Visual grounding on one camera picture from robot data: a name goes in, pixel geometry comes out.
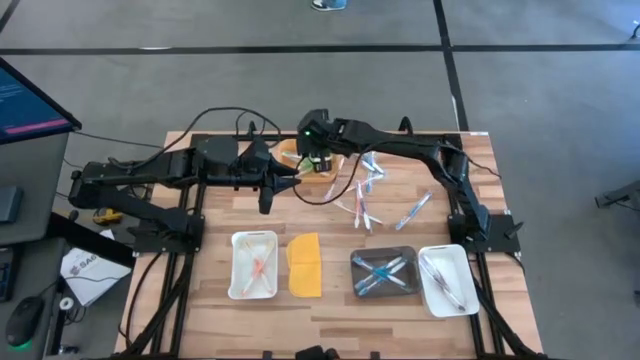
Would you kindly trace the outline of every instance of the yellow sponge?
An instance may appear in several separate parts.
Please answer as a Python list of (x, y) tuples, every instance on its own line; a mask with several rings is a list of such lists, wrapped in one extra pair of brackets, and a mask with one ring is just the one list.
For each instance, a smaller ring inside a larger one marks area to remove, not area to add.
[(289, 291), (297, 297), (322, 296), (322, 260), (318, 234), (304, 234), (287, 245)]

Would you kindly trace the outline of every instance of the white plastic bowl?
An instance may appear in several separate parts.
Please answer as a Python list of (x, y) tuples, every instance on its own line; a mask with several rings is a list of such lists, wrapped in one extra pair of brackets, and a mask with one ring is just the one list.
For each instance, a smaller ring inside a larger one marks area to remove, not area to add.
[[(260, 258), (264, 259), (269, 244), (273, 249), (267, 259), (263, 271), (269, 286), (265, 286), (264, 280), (259, 276), (253, 280), (249, 290), (242, 295), (253, 274), (254, 255), (244, 246), (248, 242), (251, 249)], [(231, 267), (231, 285), (227, 294), (234, 300), (268, 299), (278, 292), (278, 235), (273, 231), (237, 232), (231, 237), (233, 246), (233, 263)]]

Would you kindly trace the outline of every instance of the gray floor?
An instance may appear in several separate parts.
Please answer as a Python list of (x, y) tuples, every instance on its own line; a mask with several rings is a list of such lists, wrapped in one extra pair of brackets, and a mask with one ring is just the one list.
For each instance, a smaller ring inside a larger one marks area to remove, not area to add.
[[(0, 10), (7, 0), (0, 0)], [(444, 1), (454, 45), (621, 43), (631, 0)], [(0, 47), (153, 47), (439, 42), (431, 1), (353, 0), (321, 14), (306, 1), (22, 0)], [(210, 106), (255, 108), (292, 129), (311, 108), (394, 128), (457, 128), (439, 53), (10, 56), (89, 133), (160, 144)], [(472, 130), (489, 131), (548, 354), (632, 359), (640, 352), (640, 223), (593, 196), (640, 179), (640, 52), (456, 54)], [(199, 129), (231, 129), (215, 114)], [(70, 138), (76, 164), (149, 150)], [(59, 189), (69, 187), (65, 168)], [(58, 208), (66, 208), (63, 202)], [(65, 340), (83, 357), (113, 349), (127, 284)]]

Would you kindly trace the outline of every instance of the clear plastic container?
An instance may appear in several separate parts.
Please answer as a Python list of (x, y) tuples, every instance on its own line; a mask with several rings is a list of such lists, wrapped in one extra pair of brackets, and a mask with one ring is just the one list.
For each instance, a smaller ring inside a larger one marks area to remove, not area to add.
[[(278, 292), (278, 235), (273, 231), (237, 232), (231, 237), (231, 245), (229, 297), (234, 300), (274, 297)], [(261, 261), (264, 261), (262, 272), (254, 277), (257, 262)]]

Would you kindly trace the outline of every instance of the yellow tool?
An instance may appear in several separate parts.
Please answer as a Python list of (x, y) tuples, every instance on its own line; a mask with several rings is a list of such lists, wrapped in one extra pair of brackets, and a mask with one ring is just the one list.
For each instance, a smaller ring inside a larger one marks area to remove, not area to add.
[(110, 208), (98, 209), (93, 213), (93, 222), (100, 226), (118, 224), (120, 221), (122, 221), (122, 213)]

